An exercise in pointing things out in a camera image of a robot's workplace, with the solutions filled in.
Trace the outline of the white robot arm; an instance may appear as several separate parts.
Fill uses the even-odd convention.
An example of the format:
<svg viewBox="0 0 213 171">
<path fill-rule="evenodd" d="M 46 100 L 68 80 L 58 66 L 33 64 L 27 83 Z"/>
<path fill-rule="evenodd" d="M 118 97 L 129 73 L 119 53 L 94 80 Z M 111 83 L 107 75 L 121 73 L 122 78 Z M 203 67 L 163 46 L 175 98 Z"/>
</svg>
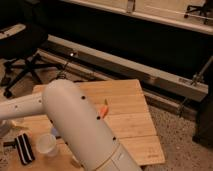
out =
<svg viewBox="0 0 213 171">
<path fill-rule="evenodd" d="M 0 120 L 46 114 L 84 171 L 142 171 L 78 85 L 58 79 L 0 102 Z"/>
</svg>

